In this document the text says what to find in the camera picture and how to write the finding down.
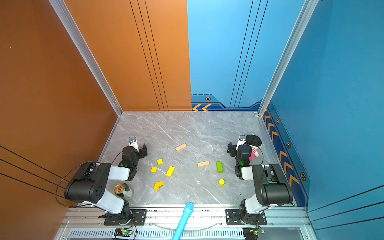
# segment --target light blue panel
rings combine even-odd
[[[309,211],[382,184],[383,12],[319,1],[273,96],[311,178]]]
[[[252,1],[187,1],[192,94],[213,95],[224,106],[230,107],[239,66],[231,107],[238,106],[266,2],[253,1],[239,66]],[[304,0],[268,2],[247,78],[250,87],[244,89],[240,107],[249,107],[263,98],[303,3]]]
[[[304,0],[268,1],[247,81],[244,86],[244,74],[240,88],[239,94],[241,94],[244,87],[240,107],[247,107],[255,99],[262,99],[264,97],[303,4]]]
[[[379,218],[384,216],[384,204],[378,204],[364,209],[359,209],[332,217],[323,218],[312,222],[314,229],[332,227],[345,223],[359,222],[367,219]]]
[[[373,240],[382,239],[384,219],[316,230],[319,240]]]
[[[372,190],[370,192],[361,194],[359,196],[355,196],[350,199],[346,199],[344,201],[318,209],[316,211],[309,212],[308,217],[310,218],[311,221],[313,221],[316,219],[320,219],[320,218],[328,217],[334,214],[339,214],[345,211],[349,211],[352,209],[365,207],[372,204],[377,204],[384,201],[383,196],[384,196],[384,187],[381,187],[381,188]]]

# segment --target yellow rectangular block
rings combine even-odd
[[[166,174],[167,177],[172,177],[173,172],[175,171],[175,167],[170,166],[168,172]]]
[[[177,147],[177,148],[175,148],[175,149],[176,149],[176,151],[178,152],[178,151],[183,150],[183,149],[186,148],[186,147],[187,147],[187,145],[184,143],[183,145],[180,145],[179,147]]]
[[[197,166],[198,166],[198,167],[205,167],[205,166],[209,166],[209,161],[205,161],[205,162],[198,162],[198,163],[197,163]]]
[[[160,182],[157,182],[153,188],[157,192],[157,190],[159,190],[162,186],[164,186],[164,183],[160,181]]]

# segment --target green block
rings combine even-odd
[[[221,162],[216,162],[216,166],[217,166],[217,172],[218,173],[224,172],[223,164]]]

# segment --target yellow arrow marking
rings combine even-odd
[[[273,142],[273,136],[274,136],[274,135],[279,136],[279,135],[277,134],[277,132],[272,131],[272,142]]]
[[[265,116],[265,125],[266,125],[266,119],[267,119],[267,118],[270,119],[271,117],[270,117],[270,116]]]
[[[293,170],[292,165],[290,165],[290,164],[288,164],[287,162],[285,162],[285,163],[284,163],[284,172],[285,172],[285,174],[287,174],[287,167],[289,167],[290,169]]]
[[[201,106],[201,104],[198,104],[198,105],[196,105],[194,108],[192,108],[193,110],[195,110],[196,112],[198,111],[196,108],[198,108],[198,107],[200,107]]]
[[[203,107],[203,110],[204,110],[204,111],[208,111],[208,110],[207,110],[207,107],[209,107],[209,106],[211,106],[211,105],[208,104],[207,106]]]
[[[287,154],[286,154],[285,152],[283,152],[283,151],[280,151],[280,162],[281,162],[281,156],[282,156],[282,155],[284,155],[284,156],[288,157],[288,156],[287,156]]]
[[[268,132],[271,132],[271,126],[274,127],[273,123],[268,123]]]
[[[300,184],[300,183],[299,183],[299,180],[297,180],[294,176],[289,175],[289,186],[292,187],[292,180],[294,180],[295,182],[297,182],[297,184]]]

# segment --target orange wall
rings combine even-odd
[[[186,0],[65,3],[124,111],[190,111]]]
[[[98,159],[117,116],[48,0],[2,1],[0,16],[0,232],[50,240],[58,176]]]

